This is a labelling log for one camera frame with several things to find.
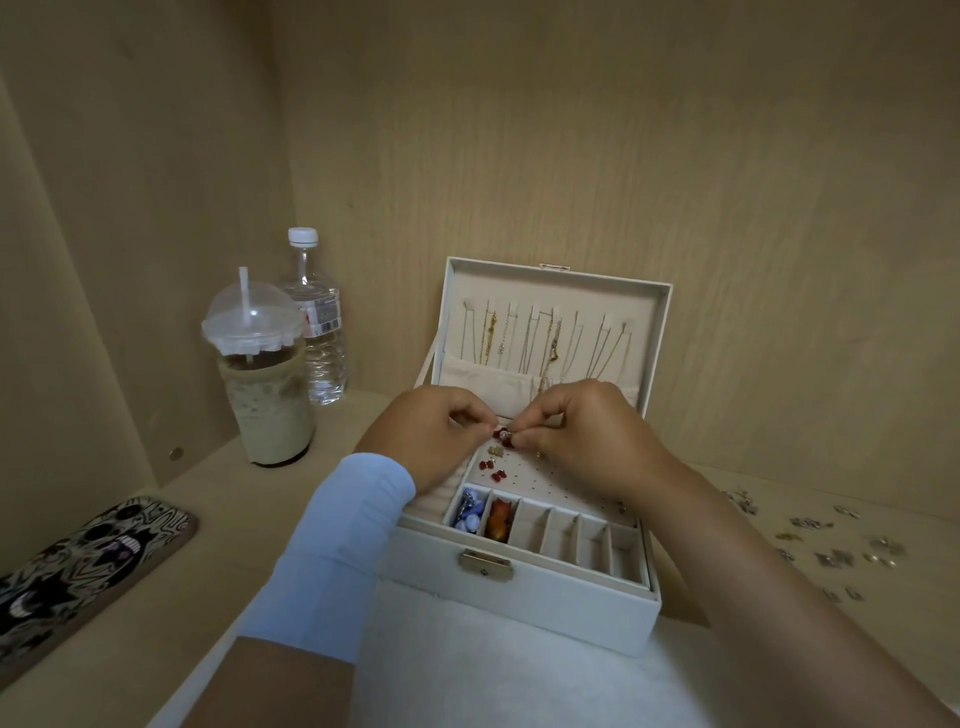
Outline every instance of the open jewelry box lid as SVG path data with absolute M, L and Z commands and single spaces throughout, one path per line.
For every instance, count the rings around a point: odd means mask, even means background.
M 596 378 L 645 414 L 672 288 L 450 257 L 431 381 L 466 387 L 511 419 L 553 384 Z

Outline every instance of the gold metal clasp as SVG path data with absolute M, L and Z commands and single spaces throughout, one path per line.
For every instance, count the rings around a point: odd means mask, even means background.
M 510 581 L 514 578 L 514 566 L 509 559 L 490 556 L 489 553 L 465 548 L 457 557 L 460 568 L 470 573 L 478 573 L 493 581 Z

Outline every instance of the wooden table surface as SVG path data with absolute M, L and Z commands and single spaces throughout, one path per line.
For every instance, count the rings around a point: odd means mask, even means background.
M 53 654 L 0 693 L 5 725 L 142 726 L 236 619 L 266 580 L 316 486 L 347 454 L 388 398 L 349 392 L 317 411 L 313 446 L 278 470 L 249 465 L 234 440 L 157 493 L 201 519 L 196 537 Z M 856 619 L 947 702 L 960 702 L 960 523 L 905 513 L 738 473 L 698 467 L 719 488 L 745 489 L 750 518 L 795 566 L 841 595 Z M 844 505 L 855 520 L 833 510 Z M 809 516 L 832 529 L 798 531 Z M 802 542 L 774 534 L 793 530 Z M 868 536 L 885 535 L 908 555 L 893 569 L 861 556 Z M 819 565 L 817 551 L 855 555 L 852 568 Z M 663 613 L 702 621 L 665 555 L 658 554 Z M 865 601 L 849 599 L 847 586 Z

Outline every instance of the jewelry box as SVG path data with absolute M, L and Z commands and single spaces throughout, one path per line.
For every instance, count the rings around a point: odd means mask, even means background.
M 437 335 L 416 383 L 432 365 L 433 383 L 471 390 L 503 425 L 539 391 L 588 377 L 614 382 L 644 414 L 671 291 L 562 266 L 448 258 Z M 498 433 L 414 499 L 380 575 L 639 654 L 660 612 L 649 533 L 621 503 L 511 444 Z M 475 497 L 465 500 L 466 490 Z

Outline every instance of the white straw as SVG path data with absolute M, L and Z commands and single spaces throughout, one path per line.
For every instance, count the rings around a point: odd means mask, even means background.
M 240 298 L 243 300 L 243 323 L 250 323 L 250 274 L 247 266 L 240 266 Z

